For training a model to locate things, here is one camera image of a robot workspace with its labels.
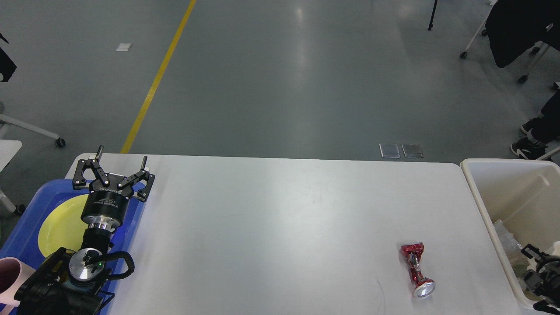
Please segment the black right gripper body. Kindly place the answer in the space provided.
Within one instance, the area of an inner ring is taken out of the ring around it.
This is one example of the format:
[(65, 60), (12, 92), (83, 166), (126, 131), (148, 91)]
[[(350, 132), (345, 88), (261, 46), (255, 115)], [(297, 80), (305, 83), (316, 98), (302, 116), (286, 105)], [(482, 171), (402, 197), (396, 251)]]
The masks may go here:
[(560, 301), (560, 259), (558, 256), (544, 256), (534, 259), (536, 267), (522, 275), (522, 281), (536, 296), (547, 302)]

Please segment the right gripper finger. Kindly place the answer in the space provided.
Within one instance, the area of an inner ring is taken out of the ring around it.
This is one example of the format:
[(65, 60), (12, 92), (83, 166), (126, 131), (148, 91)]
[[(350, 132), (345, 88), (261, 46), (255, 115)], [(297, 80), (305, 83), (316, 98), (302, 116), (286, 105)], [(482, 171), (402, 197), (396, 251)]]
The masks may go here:
[(545, 253), (540, 251), (540, 249), (532, 244), (527, 244), (526, 246), (524, 246), (520, 250), (520, 253), (528, 257), (528, 259), (532, 259), (536, 262), (541, 261), (545, 257)]
[(534, 303), (533, 309), (545, 313), (560, 313), (558, 308), (554, 307), (554, 305), (551, 305), (546, 300), (542, 300)]

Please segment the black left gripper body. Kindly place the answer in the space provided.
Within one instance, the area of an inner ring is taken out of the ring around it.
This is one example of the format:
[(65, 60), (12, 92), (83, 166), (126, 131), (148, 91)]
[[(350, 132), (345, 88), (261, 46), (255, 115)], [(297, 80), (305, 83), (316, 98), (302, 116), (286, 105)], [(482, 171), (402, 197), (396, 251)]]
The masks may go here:
[(122, 226), (134, 194), (132, 186), (118, 186), (125, 179), (122, 175), (108, 175), (108, 187), (104, 187), (99, 179), (89, 183), (89, 194), (81, 214), (84, 223), (92, 225), (101, 222), (108, 226), (107, 229)]

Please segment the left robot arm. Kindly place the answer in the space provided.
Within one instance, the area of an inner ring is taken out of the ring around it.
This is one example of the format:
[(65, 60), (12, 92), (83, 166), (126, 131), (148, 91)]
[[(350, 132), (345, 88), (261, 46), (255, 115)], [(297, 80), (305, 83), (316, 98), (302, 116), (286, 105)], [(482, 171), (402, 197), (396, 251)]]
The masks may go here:
[(14, 295), (18, 315), (98, 315), (114, 298), (104, 289), (107, 283), (134, 272), (132, 256), (113, 238), (126, 225), (130, 202), (146, 202), (155, 175), (146, 156), (136, 173), (108, 173), (100, 164), (102, 152), (100, 146), (95, 155), (78, 160), (72, 178), (75, 191), (87, 191), (80, 246), (60, 246), (20, 285)]

